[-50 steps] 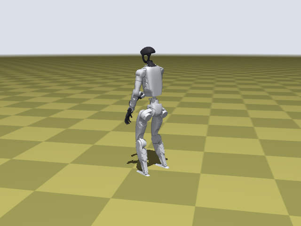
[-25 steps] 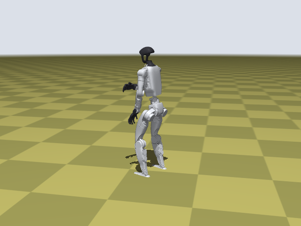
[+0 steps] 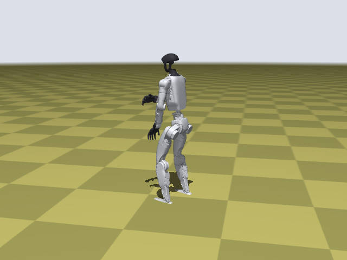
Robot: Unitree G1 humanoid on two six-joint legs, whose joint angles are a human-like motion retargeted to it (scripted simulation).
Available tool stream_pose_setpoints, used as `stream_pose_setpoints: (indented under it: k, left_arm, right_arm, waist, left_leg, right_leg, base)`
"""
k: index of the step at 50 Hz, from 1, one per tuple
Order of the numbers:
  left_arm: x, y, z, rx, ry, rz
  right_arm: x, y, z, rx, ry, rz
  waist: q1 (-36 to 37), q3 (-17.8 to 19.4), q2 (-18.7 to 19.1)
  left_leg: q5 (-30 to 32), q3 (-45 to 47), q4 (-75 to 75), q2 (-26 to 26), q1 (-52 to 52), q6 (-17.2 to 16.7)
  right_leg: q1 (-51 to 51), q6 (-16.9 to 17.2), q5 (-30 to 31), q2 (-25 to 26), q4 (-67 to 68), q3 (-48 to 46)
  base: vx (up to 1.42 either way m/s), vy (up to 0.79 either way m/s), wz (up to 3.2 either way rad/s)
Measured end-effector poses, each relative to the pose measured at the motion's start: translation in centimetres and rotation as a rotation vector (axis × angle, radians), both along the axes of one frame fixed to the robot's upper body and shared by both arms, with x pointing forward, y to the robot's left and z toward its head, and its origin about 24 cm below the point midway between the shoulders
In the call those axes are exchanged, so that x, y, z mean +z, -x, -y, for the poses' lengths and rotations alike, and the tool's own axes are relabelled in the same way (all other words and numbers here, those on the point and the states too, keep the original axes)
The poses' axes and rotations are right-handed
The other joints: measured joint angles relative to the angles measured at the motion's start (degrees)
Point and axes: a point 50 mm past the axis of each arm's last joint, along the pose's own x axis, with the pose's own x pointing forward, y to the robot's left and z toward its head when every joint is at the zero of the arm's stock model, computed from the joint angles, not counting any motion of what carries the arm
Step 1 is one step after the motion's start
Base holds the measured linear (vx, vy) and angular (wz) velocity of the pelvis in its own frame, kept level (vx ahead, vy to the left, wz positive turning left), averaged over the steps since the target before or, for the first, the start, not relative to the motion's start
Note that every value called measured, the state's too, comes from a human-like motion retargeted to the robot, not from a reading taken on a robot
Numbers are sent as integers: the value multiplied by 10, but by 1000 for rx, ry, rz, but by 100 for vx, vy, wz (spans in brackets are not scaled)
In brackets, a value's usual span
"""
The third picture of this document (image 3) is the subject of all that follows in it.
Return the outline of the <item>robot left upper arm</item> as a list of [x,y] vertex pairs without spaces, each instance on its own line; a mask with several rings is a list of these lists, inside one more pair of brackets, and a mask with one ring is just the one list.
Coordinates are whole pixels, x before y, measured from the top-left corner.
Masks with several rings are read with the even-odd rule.
[[158,105],[157,110],[164,111],[166,104],[164,103],[166,94],[171,85],[171,79],[162,79],[159,82]]

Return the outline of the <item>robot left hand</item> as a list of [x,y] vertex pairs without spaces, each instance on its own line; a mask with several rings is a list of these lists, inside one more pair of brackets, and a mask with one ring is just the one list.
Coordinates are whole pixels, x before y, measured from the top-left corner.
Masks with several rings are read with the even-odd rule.
[[153,135],[155,137],[155,140],[156,140],[156,133],[158,132],[158,135],[159,135],[159,128],[156,128],[156,123],[154,123],[153,127],[150,129],[148,135],[147,135],[147,138],[149,139],[149,136],[150,136],[150,140],[151,140],[151,135],[152,135],[152,140],[153,140]]

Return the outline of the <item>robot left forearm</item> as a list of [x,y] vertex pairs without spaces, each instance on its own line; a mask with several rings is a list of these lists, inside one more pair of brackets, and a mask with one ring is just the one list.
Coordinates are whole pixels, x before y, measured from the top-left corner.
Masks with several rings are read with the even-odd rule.
[[[157,103],[158,105],[158,103]],[[155,118],[155,123],[156,123],[156,128],[160,128],[161,124],[163,122],[163,111],[162,110],[157,110],[157,105],[156,105],[156,118]]]

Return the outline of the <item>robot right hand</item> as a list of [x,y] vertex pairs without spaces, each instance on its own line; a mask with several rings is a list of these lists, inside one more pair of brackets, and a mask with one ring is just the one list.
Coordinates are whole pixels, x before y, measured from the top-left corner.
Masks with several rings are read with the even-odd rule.
[[144,103],[149,103],[149,102],[156,103],[157,99],[158,99],[158,96],[153,96],[153,95],[149,94],[148,96],[144,96],[144,98],[142,100],[142,105]]

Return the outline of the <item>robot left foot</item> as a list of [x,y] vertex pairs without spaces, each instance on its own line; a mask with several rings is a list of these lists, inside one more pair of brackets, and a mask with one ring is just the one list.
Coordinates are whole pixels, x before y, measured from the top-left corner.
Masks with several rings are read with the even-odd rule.
[[[154,199],[166,203],[166,202],[164,201],[164,199],[162,199],[162,198],[154,198]],[[168,201],[167,201],[167,202],[168,202]],[[171,203],[172,203],[172,202],[169,201],[169,204],[171,204]]]

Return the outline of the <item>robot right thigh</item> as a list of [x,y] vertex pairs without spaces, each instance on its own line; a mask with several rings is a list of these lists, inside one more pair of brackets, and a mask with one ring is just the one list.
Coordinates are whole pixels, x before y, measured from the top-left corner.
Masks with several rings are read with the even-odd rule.
[[192,125],[189,123],[188,125],[189,125],[188,130],[185,131],[184,133],[180,133],[178,137],[175,140],[173,140],[173,156],[174,156],[173,160],[176,165],[181,165],[185,161],[184,156],[181,154],[181,152],[187,139],[186,134],[189,134],[192,130]]

